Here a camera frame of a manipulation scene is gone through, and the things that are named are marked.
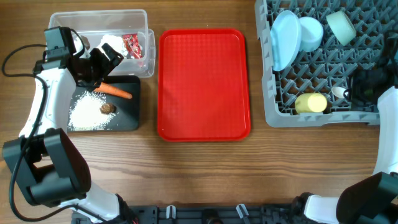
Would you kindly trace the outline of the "white tissue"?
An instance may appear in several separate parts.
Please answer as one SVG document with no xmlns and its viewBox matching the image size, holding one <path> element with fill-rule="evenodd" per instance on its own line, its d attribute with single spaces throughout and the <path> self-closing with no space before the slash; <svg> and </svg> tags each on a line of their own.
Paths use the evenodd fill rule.
<svg viewBox="0 0 398 224">
<path fill-rule="evenodd" d="M 101 42 L 97 46 L 97 48 L 102 52 L 105 53 L 103 50 L 102 46 L 104 44 L 108 44 L 110 47 L 113 48 L 113 50 L 117 51 L 119 54 L 121 54 L 124 58 L 127 57 L 128 51 L 127 48 L 125 47 L 123 38 L 120 36 L 115 36 L 115 35 L 109 35 L 106 34 L 102 37 Z"/>
</svg>

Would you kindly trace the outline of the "red snack wrapper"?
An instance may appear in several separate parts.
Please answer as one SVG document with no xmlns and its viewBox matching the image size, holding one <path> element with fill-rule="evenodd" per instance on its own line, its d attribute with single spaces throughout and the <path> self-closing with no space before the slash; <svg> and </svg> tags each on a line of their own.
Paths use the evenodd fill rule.
<svg viewBox="0 0 398 224">
<path fill-rule="evenodd" d="M 139 43 L 138 34 L 125 34 L 122 36 L 122 40 L 131 58 L 142 58 L 142 49 Z"/>
</svg>

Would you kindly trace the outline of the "orange carrot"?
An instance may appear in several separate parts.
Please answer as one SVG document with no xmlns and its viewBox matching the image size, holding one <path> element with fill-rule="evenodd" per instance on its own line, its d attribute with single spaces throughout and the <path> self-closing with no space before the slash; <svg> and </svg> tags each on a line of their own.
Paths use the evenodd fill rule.
<svg viewBox="0 0 398 224">
<path fill-rule="evenodd" d="M 120 98 L 125 98 L 128 100 L 132 99 L 132 94 L 107 83 L 101 83 L 98 88 L 94 89 L 94 92 L 118 96 Z"/>
</svg>

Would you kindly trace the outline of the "white plastic spoon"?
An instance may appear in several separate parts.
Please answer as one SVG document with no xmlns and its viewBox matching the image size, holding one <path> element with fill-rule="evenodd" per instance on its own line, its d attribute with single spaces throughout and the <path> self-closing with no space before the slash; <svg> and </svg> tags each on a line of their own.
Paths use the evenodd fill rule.
<svg viewBox="0 0 398 224">
<path fill-rule="evenodd" d="M 331 88 L 331 92 L 332 94 L 337 97 L 337 98 L 346 98 L 347 97 L 347 93 L 346 93 L 346 88 L 340 87 L 340 86 L 334 86 Z"/>
</svg>

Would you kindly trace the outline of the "brown walnut shell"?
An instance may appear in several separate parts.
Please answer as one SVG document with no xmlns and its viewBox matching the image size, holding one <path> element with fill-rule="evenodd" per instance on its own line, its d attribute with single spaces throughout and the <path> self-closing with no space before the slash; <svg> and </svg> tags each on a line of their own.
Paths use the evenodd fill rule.
<svg viewBox="0 0 398 224">
<path fill-rule="evenodd" d="M 111 114 L 116 111 L 116 107 L 111 103 L 105 103 L 101 105 L 99 110 L 102 114 Z"/>
</svg>

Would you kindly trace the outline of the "white rice pile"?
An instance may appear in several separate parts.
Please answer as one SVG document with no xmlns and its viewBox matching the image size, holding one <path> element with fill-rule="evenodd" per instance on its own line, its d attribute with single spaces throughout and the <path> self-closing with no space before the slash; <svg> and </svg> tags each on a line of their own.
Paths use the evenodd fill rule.
<svg viewBox="0 0 398 224">
<path fill-rule="evenodd" d="M 70 131 L 105 130 L 115 117 L 114 113 L 103 114 L 100 108 L 106 104 L 104 93 L 84 91 L 71 105 L 68 128 Z"/>
</svg>

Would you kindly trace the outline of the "yellow plastic cup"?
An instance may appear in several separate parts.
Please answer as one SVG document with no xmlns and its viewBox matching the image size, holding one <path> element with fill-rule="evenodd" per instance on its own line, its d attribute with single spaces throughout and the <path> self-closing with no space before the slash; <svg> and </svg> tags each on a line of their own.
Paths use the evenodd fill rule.
<svg viewBox="0 0 398 224">
<path fill-rule="evenodd" d="M 295 100 L 295 110 L 301 113 L 321 113 L 327 107 L 327 99 L 321 93 L 304 93 Z"/>
</svg>

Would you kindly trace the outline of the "green bowl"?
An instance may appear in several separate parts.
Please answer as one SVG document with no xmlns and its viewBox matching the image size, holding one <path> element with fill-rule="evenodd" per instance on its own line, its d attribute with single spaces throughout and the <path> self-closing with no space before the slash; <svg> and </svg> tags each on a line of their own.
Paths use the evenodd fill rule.
<svg viewBox="0 0 398 224">
<path fill-rule="evenodd" d="M 329 14 L 326 16 L 326 21 L 342 46 L 348 45 L 356 37 L 354 25 L 345 12 L 338 11 Z"/>
</svg>

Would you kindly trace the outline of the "small light blue bowl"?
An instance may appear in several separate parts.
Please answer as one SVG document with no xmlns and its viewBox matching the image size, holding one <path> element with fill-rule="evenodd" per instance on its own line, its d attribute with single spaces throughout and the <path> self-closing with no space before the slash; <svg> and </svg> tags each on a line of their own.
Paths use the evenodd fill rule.
<svg viewBox="0 0 398 224">
<path fill-rule="evenodd" d="M 301 17 L 299 21 L 302 27 L 300 51 L 313 52 L 321 44 L 323 27 L 318 20 L 312 17 Z"/>
</svg>

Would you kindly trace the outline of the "large light blue plate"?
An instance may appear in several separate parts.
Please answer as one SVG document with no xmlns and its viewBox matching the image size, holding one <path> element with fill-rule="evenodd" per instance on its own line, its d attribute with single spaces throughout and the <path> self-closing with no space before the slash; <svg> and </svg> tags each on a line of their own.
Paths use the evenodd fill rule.
<svg viewBox="0 0 398 224">
<path fill-rule="evenodd" d="M 289 10 L 281 12 L 271 27 L 274 71 L 281 71 L 295 60 L 302 39 L 299 18 Z"/>
</svg>

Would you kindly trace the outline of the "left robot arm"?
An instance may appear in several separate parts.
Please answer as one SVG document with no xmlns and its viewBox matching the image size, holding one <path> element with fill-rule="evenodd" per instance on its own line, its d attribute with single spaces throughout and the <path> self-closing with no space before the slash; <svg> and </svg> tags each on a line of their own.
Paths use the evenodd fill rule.
<svg viewBox="0 0 398 224">
<path fill-rule="evenodd" d="M 105 37 L 93 49 L 69 27 L 44 32 L 42 57 L 30 77 L 36 89 L 32 107 L 19 137 L 5 142 L 2 156 L 11 171 L 9 204 L 18 211 L 14 191 L 27 203 L 43 205 L 52 215 L 73 210 L 92 223 L 138 223 L 138 216 L 118 194 L 91 180 L 88 164 L 67 135 L 71 98 L 78 87 L 108 92 L 104 78 L 124 59 L 121 39 Z"/>
</svg>

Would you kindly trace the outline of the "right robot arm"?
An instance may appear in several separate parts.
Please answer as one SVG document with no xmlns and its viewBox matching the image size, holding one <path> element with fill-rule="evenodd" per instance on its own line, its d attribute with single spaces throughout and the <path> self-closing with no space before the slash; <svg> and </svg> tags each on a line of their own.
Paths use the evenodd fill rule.
<svg viewBox="0 0 398 224">
<path fill-rule="evenodd" d="M 383 34 L 382 54 L 374 70 L 355 70 L 345 98 L 354 106 L 375 106 L 380 132 L 372 176 L 339 197 L 303 193 L 291 204 L 287 223 L 397 223 L 397 29 Z"/>
</svg>

